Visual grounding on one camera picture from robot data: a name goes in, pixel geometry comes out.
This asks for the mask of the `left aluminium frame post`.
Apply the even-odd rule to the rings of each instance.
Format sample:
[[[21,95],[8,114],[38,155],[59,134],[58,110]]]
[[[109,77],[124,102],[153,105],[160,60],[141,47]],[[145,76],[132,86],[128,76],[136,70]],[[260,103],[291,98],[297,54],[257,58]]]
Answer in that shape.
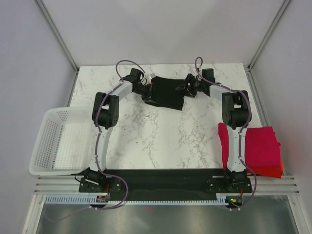
[[[39,11],[41,12],[44,20],[46,21],[51,33],[53,34],[54,38],[56,39],[59,47],[61,48],[62,52],[64,53],[66,59],[68,60],[70,66],[74,70],[75,74],[78,74],[79,67],[77,66],[76,62],[74,61],[73,56],[71,55],[64,39],[62,38],[51,14],[49,13],[46,5],[42,0],[34,0],[36,6],[38,7]]]

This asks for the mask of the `aluminium rail profile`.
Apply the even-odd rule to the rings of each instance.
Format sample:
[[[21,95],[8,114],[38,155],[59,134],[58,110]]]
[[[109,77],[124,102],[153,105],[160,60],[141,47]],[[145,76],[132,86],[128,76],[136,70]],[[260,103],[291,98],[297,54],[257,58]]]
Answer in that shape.
[[[79,185],[72,175],[40,176],[34,194],[78,194]],[[299,195],[294,177],[283,176],[281,179],[259,176],[257,178],[256,195]]]

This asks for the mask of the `black t shirt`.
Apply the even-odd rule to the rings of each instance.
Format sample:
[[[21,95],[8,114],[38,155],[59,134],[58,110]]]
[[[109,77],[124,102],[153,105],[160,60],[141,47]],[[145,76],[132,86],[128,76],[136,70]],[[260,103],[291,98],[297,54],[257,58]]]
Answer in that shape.
[[[155,107],[165,107],[181,111],[184,104],[184,93],[176,90],[180,85],[184,85],[183,79],[156,76],[151,80],[151,87],[144,102]]]

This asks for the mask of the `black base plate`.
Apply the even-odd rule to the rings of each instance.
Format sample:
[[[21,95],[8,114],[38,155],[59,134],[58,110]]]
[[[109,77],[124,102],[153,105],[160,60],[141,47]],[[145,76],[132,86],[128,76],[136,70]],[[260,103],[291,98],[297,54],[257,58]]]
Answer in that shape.
[[[223,169],[86,169],[79,192],[109,193],[130,198],[212,198],[217,194],[252,192],[247,173],[228,175]]]

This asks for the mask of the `orange folded t shirt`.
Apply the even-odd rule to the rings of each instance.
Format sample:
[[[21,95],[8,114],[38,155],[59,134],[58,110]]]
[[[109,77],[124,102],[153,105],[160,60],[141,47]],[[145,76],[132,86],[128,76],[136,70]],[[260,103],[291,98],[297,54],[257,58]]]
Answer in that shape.
[[[281,169],[281,172],[283,172],[283,170],[284,170],[284,165],[283,165],[283,160],[282,160],[282,158],[280,159],[280,169]]]

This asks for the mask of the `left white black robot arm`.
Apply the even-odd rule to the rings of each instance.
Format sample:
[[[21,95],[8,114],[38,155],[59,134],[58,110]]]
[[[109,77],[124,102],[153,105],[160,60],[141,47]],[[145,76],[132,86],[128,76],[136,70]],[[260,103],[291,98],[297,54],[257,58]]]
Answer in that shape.
[[[145,88],[148,88],[148,84],[144,70],[132,68],[111,90],[96,93],[92,120],[98,133],[89,165],[92,171],[103,171],[107,168],[109,139],[119,119],[119,102],[130,93],[146,94]]]

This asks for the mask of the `aluminium frame post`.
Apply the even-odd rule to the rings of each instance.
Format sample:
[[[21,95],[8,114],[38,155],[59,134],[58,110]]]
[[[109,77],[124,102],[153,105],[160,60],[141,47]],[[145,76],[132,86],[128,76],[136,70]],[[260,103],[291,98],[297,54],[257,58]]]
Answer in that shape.
[[[49,13],[46,5],[42,0],[34,0],[36,6],[38,7],[39,11],[41,12],[44,20],[46,21],[51,33],[53,34],[54,38],[56,39],[59,47],[61,48],[62,52],[64,53],[66,59],[68,60],[70,66],[74,70],[75,74],[78,74],[79,67],[77,66],[76,62],[74,61],[73,56],[71,55],[64,39],[62,38],[51,14]]]
[[[292,3],[292,0],[283,0],[282,4],[280,5],[277,13],[275,14],[269,28],[267,29],[264,37],[262,38],[256,52],[254,53],[251,61],[246,65],[247,71],[251,72],[253,67],[255,66],[256,62],[258,61],[261,53],[263,52],[264,48],[266,47],[267,43],[269,42],[269,39],[271,38],[272,34],[274,33],[275,29],[277,28],[278,24],[282,20],[283,15],[289,8],[290,4]]]

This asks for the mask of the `magenta folded t shirt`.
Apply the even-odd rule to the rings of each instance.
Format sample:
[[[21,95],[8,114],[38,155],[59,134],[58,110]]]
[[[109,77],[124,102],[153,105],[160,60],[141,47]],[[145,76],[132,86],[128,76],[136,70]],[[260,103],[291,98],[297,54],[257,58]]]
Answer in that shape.
[[[246,132],[245,160],[249,167],[279,166],[280,143],[273,127],[249,128]]]

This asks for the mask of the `white plastic basket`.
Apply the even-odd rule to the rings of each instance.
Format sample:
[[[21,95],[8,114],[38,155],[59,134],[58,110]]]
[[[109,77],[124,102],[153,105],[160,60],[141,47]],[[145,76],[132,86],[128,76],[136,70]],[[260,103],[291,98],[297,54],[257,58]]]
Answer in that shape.
[[[85,106],[46,112],[32,153],[30,174],[71,175],[89,167],[95,138],[91,112]]]

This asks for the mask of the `right aluminium frame post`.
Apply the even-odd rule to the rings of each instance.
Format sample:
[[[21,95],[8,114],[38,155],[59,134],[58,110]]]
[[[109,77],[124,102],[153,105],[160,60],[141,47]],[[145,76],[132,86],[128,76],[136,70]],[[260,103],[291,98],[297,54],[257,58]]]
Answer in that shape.
[[[275,14],[269,28],[267,29],[264,37],[262,38],[256,52],[254,53],[251,61],[246,65],[247,71],[251,72],[253,67],[255,66],[256,62],[258,61],[261,53],[263,52],[264,48],[266,47],[267,43],[269,42],[269,39],[271,38],[272,34],[274,33],[275,29],[277,28],[278,24],[282,20],[283,15],[289,8],[290,4],[292,3],[292,0],[283,0],[282,4],[280,5],[277,13]]]

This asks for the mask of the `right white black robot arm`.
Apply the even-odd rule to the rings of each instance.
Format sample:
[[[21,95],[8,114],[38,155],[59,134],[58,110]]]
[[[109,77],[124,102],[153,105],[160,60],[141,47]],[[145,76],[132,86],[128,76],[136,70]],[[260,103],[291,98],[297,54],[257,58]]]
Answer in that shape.
[[[245,136],[252,119],[248,92],[217,83],[213,69],[204,69],[201,73],[198,72],[197,76],[188,74],[176,90],[189,97],[195,97],[197,92],[203,92],[221,101],[222,121],[226,125],[229,139],[226,169],[231,173],[246,173]]]

